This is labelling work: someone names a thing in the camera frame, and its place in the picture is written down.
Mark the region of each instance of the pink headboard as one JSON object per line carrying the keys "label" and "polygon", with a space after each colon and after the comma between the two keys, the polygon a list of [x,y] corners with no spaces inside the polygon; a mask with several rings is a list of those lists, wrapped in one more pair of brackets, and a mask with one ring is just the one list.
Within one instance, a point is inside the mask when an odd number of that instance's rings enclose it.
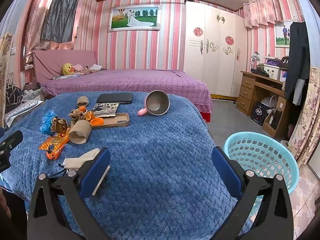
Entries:
{"label": "pink headboard", "polygon": [[80,64],[89,68],[97,63],[93,50],[49,49],[33,51],[33,67],[39,83],[61,76],[65,63]]}

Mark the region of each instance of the blue blanket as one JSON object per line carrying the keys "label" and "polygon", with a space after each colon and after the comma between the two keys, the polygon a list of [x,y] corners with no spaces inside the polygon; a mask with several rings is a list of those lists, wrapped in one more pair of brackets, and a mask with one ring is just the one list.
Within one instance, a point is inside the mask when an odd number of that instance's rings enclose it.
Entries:
{"label": "blue blanket", "polygon": [[[147,94],[134,92],[132,104],[120,105],[117,111],[129,113],[129,126],[92,130],[86,144],[67,144],[56,161],[38,150],[47,138],[39,132],[45,112],[54,109],[69,121],[79,96],[88,97],[91,109],[101,93],[60,94],[12,127],[10,133],[19,129],[24,136],[11,153],[12,166],[2,173],[14,193],[30,201],[38,174],[61,170],[57,164],[66,157],[107,147],[111,169],[96,196],[86,203],[113,239],[209,239],[236,200],[212,165],[215,144],[188,99],[169,95],[167,114],[138,117]],[[79,232],[64,202],[63,206],[70,226]],[[250,226],[248,221],[242,232]]]}

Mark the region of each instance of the polka dot cloth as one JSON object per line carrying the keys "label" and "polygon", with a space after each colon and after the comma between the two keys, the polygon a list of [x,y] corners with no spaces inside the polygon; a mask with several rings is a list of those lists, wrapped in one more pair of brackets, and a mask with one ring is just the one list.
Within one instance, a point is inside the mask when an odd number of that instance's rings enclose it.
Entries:
{"label": "polka dot cloth", "polygon": [[151,92],[162,90],[188,98],[203,113],[211,113],[211,97],[206,84],[181,71],[102,70],[65,80],[49,80],[42,84],[44,93],[58,95],[82,91]]}

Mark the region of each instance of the person's hand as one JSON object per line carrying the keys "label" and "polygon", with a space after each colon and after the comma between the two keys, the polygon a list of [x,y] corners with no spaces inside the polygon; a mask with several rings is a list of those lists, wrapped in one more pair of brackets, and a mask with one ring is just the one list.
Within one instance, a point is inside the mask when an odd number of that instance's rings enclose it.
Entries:
{"label": "person's hand", "polygon": [[11,212],[9,207],[7,206],[7,201],[5,200],[1,187],[0,187],[0,205],[3,207],[8,217],[11,218]]}

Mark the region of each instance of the picture frame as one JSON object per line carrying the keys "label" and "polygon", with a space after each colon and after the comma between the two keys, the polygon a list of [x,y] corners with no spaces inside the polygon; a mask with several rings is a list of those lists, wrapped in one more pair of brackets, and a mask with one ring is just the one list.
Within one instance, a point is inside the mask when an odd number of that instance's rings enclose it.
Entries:
{"label": "picture frame", "polygon": [[108,32],[160,30],[160,4],[140,4],[113,7],[110,10]]}
{"label": "picture frame", "polygon": [[293,22],[297,22],[297,19],[287,19],[275,24],[274,32],[276,48],[290,48],[290,26]]}

